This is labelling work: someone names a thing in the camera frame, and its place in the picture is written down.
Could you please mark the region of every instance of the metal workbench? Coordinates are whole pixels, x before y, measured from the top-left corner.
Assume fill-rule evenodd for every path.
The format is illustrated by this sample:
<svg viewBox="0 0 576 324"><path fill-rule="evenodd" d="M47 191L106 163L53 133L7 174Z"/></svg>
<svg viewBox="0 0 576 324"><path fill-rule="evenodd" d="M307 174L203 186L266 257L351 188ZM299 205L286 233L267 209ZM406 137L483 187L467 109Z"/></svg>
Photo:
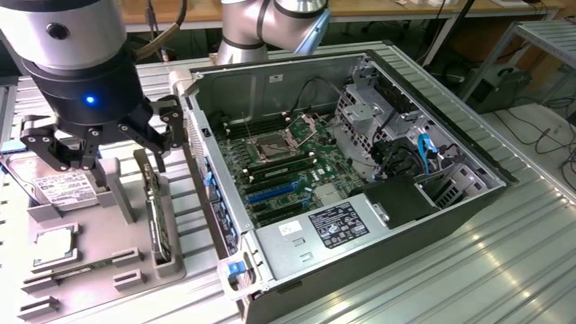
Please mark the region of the metal workbench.
<svg viewBox="0 0 576 324"><path fill-rule="evenodd" d="M375 49L449 117L467 131L521 184L449 238L363 280L285 316L277 323L571 323L576 321L576 201L563 185L507 143L455 95L395 48L382 43L338 45L319 53ZM289 56L277 52L271 56ZM139 72L151 99L169 93L169 72L207 65L209 60L145 65ZM25 113L50 111L30 79L17 90L17 121ZM123 181L138 177L134 144L103 148L122 159ZM215 273L217 253L201 212L182 152L167 161L187 278L65 318L58 323L241 323L234 302L223 295ZM10 179L2 192L0 286L9 285L11 258L18 257L27 217L26 197ZM14 317L0 323L15 323Z"/></svg>

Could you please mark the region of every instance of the cable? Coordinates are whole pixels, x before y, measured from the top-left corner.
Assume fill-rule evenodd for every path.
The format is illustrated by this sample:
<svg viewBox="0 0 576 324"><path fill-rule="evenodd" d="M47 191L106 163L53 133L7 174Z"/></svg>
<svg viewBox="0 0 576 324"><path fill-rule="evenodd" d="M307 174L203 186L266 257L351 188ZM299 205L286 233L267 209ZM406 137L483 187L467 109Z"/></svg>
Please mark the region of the cable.
<svg viewBox="0 0 576 324"><path fill-rule="evenodd" d="M521 137L518 136L517 132L510 128L510 126L509 126L507 123L505 122L503 118L498 115L497 111L493 112L493 113L497 115L497 117L498 117L498 119L501 120L501 122L503 123L503 125L506 126L506 128L509 128L509 131L513 133L514 137L519 140L519 142L522 142L525 145L533 145L533 144L537 144L537 145L535 145L535 151L537 151L538 154L543 155L543 154L551 153L551 152L554 152L554 151L558 151L558 150L561 150L561 149L563 149L563 148L569 148L569 151L573 152L573 145L576 144L576 143L575 143L576 133L575 133L575 131L574 131L574 129L573 129L571 126L570 126L570 129L571 129L571 131L573 131L573 139L571 139L571 141L570 141L570 144L563 144L563 143L559 142L554 137L551 137L551 136L549 135L549 133L551 132L551 129L550 129L550 128L546 129L546 130L542 130L542 129L539 128L539 126L537 126L537 125L533 124L530 121L527 121L527 120L525 120L523 118L521 118L519 116L517 116L517 115L515 115L510 110L505 109L505 111L509 112L509 113L511 114L511 116L513 116L514 118L517 118L519 121L527 123L527 124L531 125L535 129L538 129L538 131L541 131L541 136L539 136L539 138L538 138L535 141L533 141L533 142L526 142L523 139L521 139ZM557 147L557 148L554 148L554 149L551 149L551 150L549 150L549 151L541 151L541 150L539 150L539 143L541 143L541 141L542 141L542 139L543 139L545 137L549 137L549 138L550 138L553 141L555 141L561 146Z"/></svg>
<svg viewBox="0 0 576 324"><path fill-rule="evenodd" d="M375 134L373 135L373 146L375 145L377 135L382 132L385 127L389 126L394 117L395 117L395 111L390 113L387 120L385 120L385 123L377 128Z"/></svg>
<svg viewBox="0 0 576 324"><path fill-rule="evenodd" d="M350 158L353 161L355 161L355 162L358 162L358 163L366 165L367 167L378 167L378 165L369 164L369 163L366 163L366 162L363 162L363 161L355 159L354 157L349 157L349 158Z"/></svg>
<svg viewBox="0 0 576 324"><path fill-rule="evenodd" d="M442 10L445 9L446 3L447 3L447 0L442 0L439 13L437 14L437 18L434 18L435 20L438 20L441 18L441 13L442 13ZM423 58L426 58L426 56L431 52L434 43L437 42L437 39L439 39L441 31L442 31L442 26L439 26L439 30L437 31L437 35L434 36L433 43L431 43L431 46L429 47L429 50L426 51L425 55L417 60L418 63L422 61Z"/></svg>
<svg viewBox="0 0 576 324"><path fill-rule="evenodd" d="M154 12L153 0L149 0L146 5L146 23L151 29L151 42L157 39L159 33L159 24L157 21L157 13ZM163 55L161 54L159 49L154 51L159 60L163 61Z"/></svg>
<svg viewBox="0 0 576 324"><path fill-rule="evenodd" d="M179 17L177 18L177 22L173 24L171 27L169 27L169 29L155 38L155 40L149 45L146 45L145 47L139 48L135 51L137 60L141 60L151 56L154 52L166 43L166 41L181 30L182 23L185 22L185 19L187 17L187 6L189 6L189 0L181 0L181 12L179 12Z"/></svg>
<svg viewBox="0 0 576 324"><path fill-rule="evenodd" d="M307 89L309 84L311 84L313 81L315 81L315 80L325 81L325 83L327 83L327 85L330 85L330 87L331 87L333 90L338 93L338 95L342 94L342 90L339 89L339 87L338 87L338 86L337 86L337 85L335 85L330 80L327 80L327 79L326 79L325 77L322 77L322 76L313 76L313 77L311 77L311 78L305 82L305 85L303 85L303 87L301 88L301 91L298 92L297 102L295 102L295 104L293 105L293 108L290 109L289 115L293 116L293 114L295 113L295 110L297 110L297 108L298 108L298 104L301 103L301 99L302 99L302 96L303 96L305 90Z"/></svg>
<svg viewBox="0 0 576 324"><path fill-rule="evenodd" d="M406 152L410 153L410 155L413 156L413 159L415 159L415 161L418 162L419 166L423 168L423 172L426 173L426 166L425 166L425 162L421 159L421 156L417 154L417 152L414 152L409 147L406 146L397 146L397 149L401 149Z"/></svg>
<svg viewBox="0 0 576 324"><path fill-rule="evenodd" d="M541 2L541 4L542 4L542 6L545 7L545 9L547 10L546 12L545 12L545 17L542 18L543 20L545 19L547 19L547 16L549 16L549 6L547 6L547 4L541 0L539 1Z"/></svg>

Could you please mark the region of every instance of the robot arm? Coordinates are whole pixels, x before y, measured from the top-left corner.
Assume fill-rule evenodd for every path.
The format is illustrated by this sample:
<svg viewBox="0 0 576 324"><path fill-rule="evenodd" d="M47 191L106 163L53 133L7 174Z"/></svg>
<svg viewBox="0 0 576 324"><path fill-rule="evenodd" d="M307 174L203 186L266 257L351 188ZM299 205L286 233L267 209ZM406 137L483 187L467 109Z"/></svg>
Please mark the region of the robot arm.
<svg viewBox="0 0 576 324"><path fill-rule="evenodd" d="M313 53L329 27L327 6L329 0L223 0L219 63L266 59L265 42ZM151 103L135 62L178 31L186 12L182 0L175 24L134 51L117 0L0 0L0 29L55 112L25 118L22 141L57 170L94 170L102 144L134 140L158 161L182 146L178 98ZM154 114L169 125L162 134L149 124ZM79 148L58 140L58 130L81 139Z"/></svg>
<svg viewBox="0 0 576 324"><path fill-rule="evenodd" d="M161 41L179 29L186 3ZM135 66L157 45L130 48L115 0L0 0L0 29L55 112L25 118L22 141L57 170L95 169L99 145L122 140L157 154L182 146L178 100L150 102ZM149 124L155 112L163 134ZM58 130L81 139L79 148L61 143Z"/></svg>
<svg viewBox="0 0 576 324"><path fill-rule="evenodd" d="M266 43L310 55L329 29L329 0L222 0L218 63L267 59Z"/></svg>

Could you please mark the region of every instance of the table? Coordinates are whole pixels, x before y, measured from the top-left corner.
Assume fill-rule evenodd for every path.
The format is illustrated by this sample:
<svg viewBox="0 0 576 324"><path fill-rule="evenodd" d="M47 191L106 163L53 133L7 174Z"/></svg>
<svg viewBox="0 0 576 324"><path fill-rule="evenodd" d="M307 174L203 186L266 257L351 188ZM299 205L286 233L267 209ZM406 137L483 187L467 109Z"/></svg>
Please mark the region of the table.
<svg viewBox="0 0 576 324"><path fill-rule="evenodd" d="M543 1L549 10L547 14L545 10L542 14L546 14L546 20L551 20L557 16L559 10L565 8L565 4L559 0ZM441 45L457 22L457 17L466 2L466 0L461 0L458 5L445 6L439 15L441 7L417 5L413 2L402 6L394 2L394 0L331 0L331 22L351 23L390 20L427 20L438 16L442 19L447 19L425 60L423 65L429 65L437 56ZM177 18L179 7L179 0L166 0L155 4L161 30L165 30L171 25ZM146 1L123 0L121 2L121 8L129 32L149 32L150 27L145 17ZM467 17L526 16L533 15L534 12L535 9L533 6L505 8L491 2L491 0L477 0ZM219 0L190 0L187 19L186 23L182 25L182 29L222 28L222 26L222 4Z"/></svg>
<svg viewBox="0 0 576 324"><path fill-rule="evenodd" d="M319 301L275 321L291 323L571 323L576 317L576 196L538 163L466 106L450 90L398 49L382 42L321 47L319 54L373 49L519 179L505 197L454 235ZM270 57L294 54L278 51ZM169 73L210 65L194 59L139 66L146 95L170 93ZM50 113L30 78L10 87L7 107L23 115ZM138 177L131 146L110 146L103 154L122 159L123 181ZM171 193L178 216L187 278L142 295L98 306L53 324L131 323L241 324L237 304L227 299L215 272L218 256L199 211L182 155L171 156ZM0 182L0 323L11 314L11 258L19 257L19 227L27 199L10 179Z"/></svg>
<svg viewBox="0 0 576 324"><path fill-rule="evenodd" d="M571 143L574 132L576 128L570 125L567 120L551 109L539 105L538 103L531 103L530 105L523 105L510 109L510 112L515 114L519 118L537 125L542 130L551 129L550 136L557 139L561 143ZM498 116L506 122L506 125L514 130L514 133L521 137L525 142L533 142L539 139L539 131L535 127L530 126L526 122L519 120L506 111L498 111ZM557 149L561 144L554 142L549 137L545 137L539 142L539 152L549 152L546 154L539 154L535 149L535 144L526 145L518 138L514 137L511 131L506 128L503 122L498 119L494 113L485 113L483 118L490 122L491 126L497 129L499 134L502 134L506 139L513 143L513 145L531 158L531 160L538 163L543 169L557 178L562 183L570 187L567 181L576 185L576 174L570 170L570 165L565 167L565 174L567 179L563 179L561 166L570 155L569 148Z"/></svg>

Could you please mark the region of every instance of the warning label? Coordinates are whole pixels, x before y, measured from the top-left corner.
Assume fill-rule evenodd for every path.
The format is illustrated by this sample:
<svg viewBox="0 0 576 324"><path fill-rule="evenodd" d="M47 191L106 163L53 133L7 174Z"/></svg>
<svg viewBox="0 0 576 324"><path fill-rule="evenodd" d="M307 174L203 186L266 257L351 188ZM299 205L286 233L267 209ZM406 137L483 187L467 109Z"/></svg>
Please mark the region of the warning label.
<svg viewBox="0 0 576 324"><path fill-rule="evenodd" d="M370 233L349 202L310 215L310 220L327 248L337 248Z"/></svg>
<svg viewBox="0 0 576 324"><path fill-rule="evenodd" d="M51 175L34 179L33 182L57 207L97 198L93 184L81 172Z"/></svg>

